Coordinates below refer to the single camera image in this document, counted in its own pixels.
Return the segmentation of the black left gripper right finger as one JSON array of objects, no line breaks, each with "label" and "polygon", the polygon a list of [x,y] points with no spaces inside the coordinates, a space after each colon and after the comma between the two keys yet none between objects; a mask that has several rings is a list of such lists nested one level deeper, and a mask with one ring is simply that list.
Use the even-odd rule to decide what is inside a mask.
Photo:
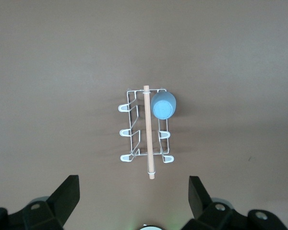
[{"label": "black left gripper right finger", "polygon": [[188,201],[193,214],[184,230],[247,230],[247,217],[226,201],[213,200],[198,176],[189,177]]}]

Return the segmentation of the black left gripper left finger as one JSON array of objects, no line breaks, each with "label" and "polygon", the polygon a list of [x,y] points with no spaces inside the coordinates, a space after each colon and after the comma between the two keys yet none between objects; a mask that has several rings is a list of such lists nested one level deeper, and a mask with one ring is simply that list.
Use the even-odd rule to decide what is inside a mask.
[{"label": "black left gripper left finger", "polygon": [[10,230],[62,230],[80,200],[78,175],[70,175],[45,200],[29,203],[8,216]]}]

